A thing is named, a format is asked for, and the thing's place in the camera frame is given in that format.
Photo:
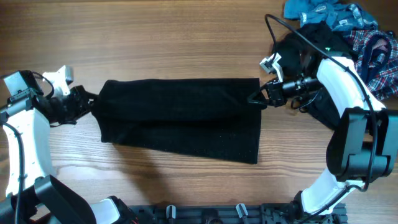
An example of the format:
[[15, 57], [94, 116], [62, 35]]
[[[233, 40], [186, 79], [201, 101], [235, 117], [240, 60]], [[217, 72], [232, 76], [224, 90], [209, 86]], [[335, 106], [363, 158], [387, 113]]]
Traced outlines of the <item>black knit sweater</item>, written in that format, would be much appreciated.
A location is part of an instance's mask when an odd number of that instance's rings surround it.
[[91, 112], [101, 141], [257, 164], [257, 78], [108, 80]]

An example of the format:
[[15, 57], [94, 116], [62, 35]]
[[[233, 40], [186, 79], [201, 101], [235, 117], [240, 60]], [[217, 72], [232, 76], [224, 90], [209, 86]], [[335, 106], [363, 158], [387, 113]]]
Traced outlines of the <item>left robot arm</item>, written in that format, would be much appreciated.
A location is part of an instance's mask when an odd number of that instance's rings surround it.
[[138, 216], [121, 199], [110, 196], [89, 204], [55, 176], [49, 132], [63, 124], [75, 125], [90, 111], [94, 98], [82, 86], [69, 88], [72, 69], [64, 65], [43, 74], [18, 70], [1, 79], [10, 93], [1, 107], [10, 158], [1, 223], [33, 223], [39, 206], [49, 214], [37, 223], [138, 223]]

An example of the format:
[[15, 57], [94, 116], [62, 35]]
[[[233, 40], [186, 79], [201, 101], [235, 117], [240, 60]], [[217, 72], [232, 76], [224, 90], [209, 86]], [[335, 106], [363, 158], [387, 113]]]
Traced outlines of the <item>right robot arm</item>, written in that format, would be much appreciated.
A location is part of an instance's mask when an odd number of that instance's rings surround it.
[[328, 52], [315, 66], [315, 77], [284, 78], [282, 56], [274, 53], [260, 66], [277, 77], [253, 93], [248, 102], [264, 107], [284, 105], [286, 99], [318, 86], [326, 89], [339, 115], [326, 150], [327, 167], [290, 203], [265, 206], [268, 223], [323, 222], [351, 192], [367, 191], [370, 183], [386, 177], [397, 156], [397, 112], [387, 109], [366, 88], [354, 62], [341, 52]]

